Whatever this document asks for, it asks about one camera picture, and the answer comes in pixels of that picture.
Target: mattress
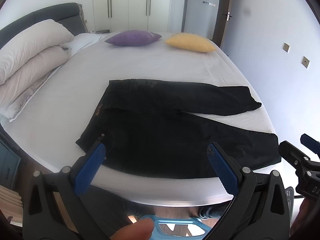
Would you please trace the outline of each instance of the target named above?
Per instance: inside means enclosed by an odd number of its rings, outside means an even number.
[[[72,166],[84,152],[76,145],[100,101],[109,80],[157,79],[203,82],[216,86],[252,86],[217,47],[197,53],[170,47],[160,40],[141,47],[117,47],[104,40],[82,49],[53,75],[26,105],[17,119],[0,120],[4,130],[32,158],[53,172]],[[83,48],[81,39],[75,46]],[[257,110],[233,116],[197,114],[247,130],[275,133],[262,105]],[[282,171],[282,163],[258,170]],[[143,204],[199,206],[232,199],[219,178],[162,179],[140,177],[101,166],[92,184]]]

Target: human hand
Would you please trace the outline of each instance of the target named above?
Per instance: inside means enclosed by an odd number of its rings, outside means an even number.
[[[301,203],[299,213],[293,222],[290,228],[290,235],[292,236],[303,224],[306,220],[307,216],[310,214],[312,208],[314,206],[314,201],[310,200],[309,198],[305,198]]]
[[[153,220],[150,218],[139,220],[132,225],[125,226],[110,237],[111,240],[149,240],[153,228]]]

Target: gray headboard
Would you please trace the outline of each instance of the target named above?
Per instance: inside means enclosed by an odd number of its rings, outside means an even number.
[[[88,32],[84,23],[82,6],[78,3],[62,3],[29,13],[1,29],[0,49],[26,28],[48,19],[62,24],[74,36]]]

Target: drawer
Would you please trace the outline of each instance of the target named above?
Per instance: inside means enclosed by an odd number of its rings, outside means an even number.
[[[15,176],[20,163],[20,158],[0,144],[0,185],[13,189]]]

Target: white wardrobe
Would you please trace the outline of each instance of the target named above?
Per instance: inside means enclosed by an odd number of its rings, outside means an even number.
[[[95,29],[168,32],[170,0],[93,0]]]

